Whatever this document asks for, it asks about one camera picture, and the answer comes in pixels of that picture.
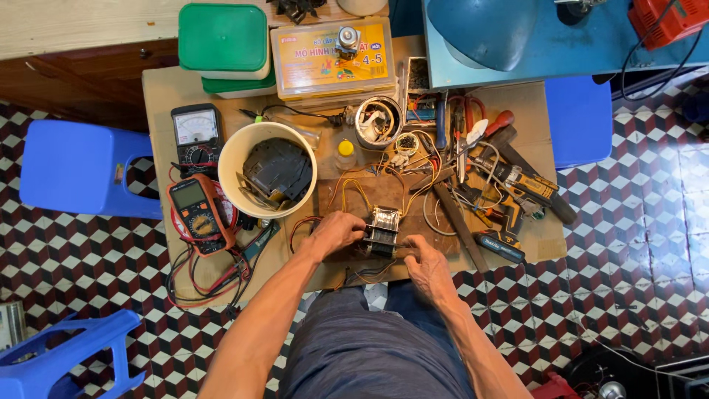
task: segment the green lid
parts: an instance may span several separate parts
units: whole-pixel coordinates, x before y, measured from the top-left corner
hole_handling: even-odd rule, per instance
[[[276,85],[276,68],[271,60],[271,72],[261,80],[232,80],[202,78],[202,88],[207,94],[242,92],[244,90],[266,89]]]
[[[267,40],[266,14],[250,4],[190,3],[179,12],[178,55],[186,70],[258,71]]]

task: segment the hand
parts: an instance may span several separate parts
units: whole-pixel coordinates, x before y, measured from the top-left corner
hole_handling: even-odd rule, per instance
[[[450,276],[448,260],[440,251],[426,242],[423,236],[412,235],[404,239],[403,244],[416,248],[415,254],[407,255],[403,260],[408,275],[416,287],[436,305],[437,301],[449,297],[458,298],[453,279]]]
[[[326,216],[310,239],[311,248],[322,258],[364,238],[364,220],[340,211]]]

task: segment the orange multimeter case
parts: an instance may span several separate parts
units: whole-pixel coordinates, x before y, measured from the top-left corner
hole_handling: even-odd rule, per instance
[[[234,233],[222,222],[224,211],[209,177],[195,173],[173,183],[167,186],[167,198],[198,255],[210,256],[236,244]]]

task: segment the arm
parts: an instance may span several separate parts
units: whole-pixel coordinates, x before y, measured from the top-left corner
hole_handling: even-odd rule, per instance
[[[262,398],[301,296],[322,260],[364,237],[352,214],[328,215],[239,314],[212,360],[200,398]]]
[[[448,260],[422,236],[406,237],[418,255],[404,258],[416,287],[434,304],[457,346],[478,398],[531,398],[497,348],[475,322],[467,303],[458,298]]]

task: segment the analog multimeter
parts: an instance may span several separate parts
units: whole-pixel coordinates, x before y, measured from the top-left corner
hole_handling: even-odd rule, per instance
[[[203,173],[218,180],[217,162],[224,146],[221,114],[213,104],[181,106],[170,111],[183,179]]]
[[[224,225],[221,200],[212,181],[201,173],[167,186],[167,197],[202,257],[231,248],[234,233]]]

